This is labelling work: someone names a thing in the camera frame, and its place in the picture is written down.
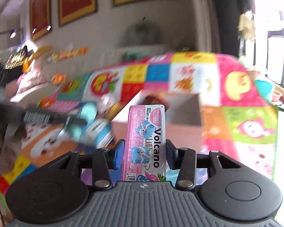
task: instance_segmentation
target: cartoon princess sticker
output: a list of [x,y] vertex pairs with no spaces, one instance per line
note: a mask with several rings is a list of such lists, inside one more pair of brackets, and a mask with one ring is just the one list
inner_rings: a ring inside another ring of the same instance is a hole
[[156,130],[156,127],[149,123],[148,121],[143,121],[142,124],[140,124],[136,128],[136,133],[144,137],[145,139],[148,139]]
[[275,129],[266,129],[262,118],[245,120],[237,126],[240,133],[253,139],[261,139],[276,133]]
[[133,147],[131,150],[131,162],[134,164],[149,163],[151,157],[148,147]]

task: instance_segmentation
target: track light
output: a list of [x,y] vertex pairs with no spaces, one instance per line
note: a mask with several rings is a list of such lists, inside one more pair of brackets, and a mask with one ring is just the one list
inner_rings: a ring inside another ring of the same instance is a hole
[[15,37],[16,34],[17,34],[17,29],[11,31],[11,38]]

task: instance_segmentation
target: candy wrapper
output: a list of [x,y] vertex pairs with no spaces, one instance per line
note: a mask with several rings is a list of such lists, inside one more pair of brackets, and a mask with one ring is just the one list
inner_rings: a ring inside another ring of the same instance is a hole
[[123,158],[123,181],[166,181],[163,105],[131,106]]

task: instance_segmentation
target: round black pad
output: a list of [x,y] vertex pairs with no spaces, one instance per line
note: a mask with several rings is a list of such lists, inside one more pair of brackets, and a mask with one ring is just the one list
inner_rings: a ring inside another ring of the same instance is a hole
[[17,219],[48,224],[78,211],[87,201],[88,188],[67,170],[42,169],[14,182],[5,197]]
[[249,168],[220,170],[201,186],[199,196],[209,210],[235,221],[272,217],[282,203],[278,186]]
[[230,183],[226,186],[225,191],[231,198],[239,201],[252,201],[261,194],[258,185],[246,181]]

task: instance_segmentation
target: blanket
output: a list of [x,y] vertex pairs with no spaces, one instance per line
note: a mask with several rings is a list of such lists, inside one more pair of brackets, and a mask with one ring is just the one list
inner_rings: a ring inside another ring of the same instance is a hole
[[[202,152],[219,150],[273,177],[277,111],[260,96],[244,66],[232,56],[200,52],[164,54],[99,69],[64,84],[42,99],[40,106],[68,113],[81,103],[97,102],[108,93],[116,102],[127,104],[142,89],[199,93]],[[74,142],[57,141],[55,137],[61,129],[61,126],[28,126],[28,137],[14,171],[0,177],[3,196],[14,180],[67,151],[92,152],[91,148]],[[51,149],[46,152],[37,149],[40,144],[50,144]]]

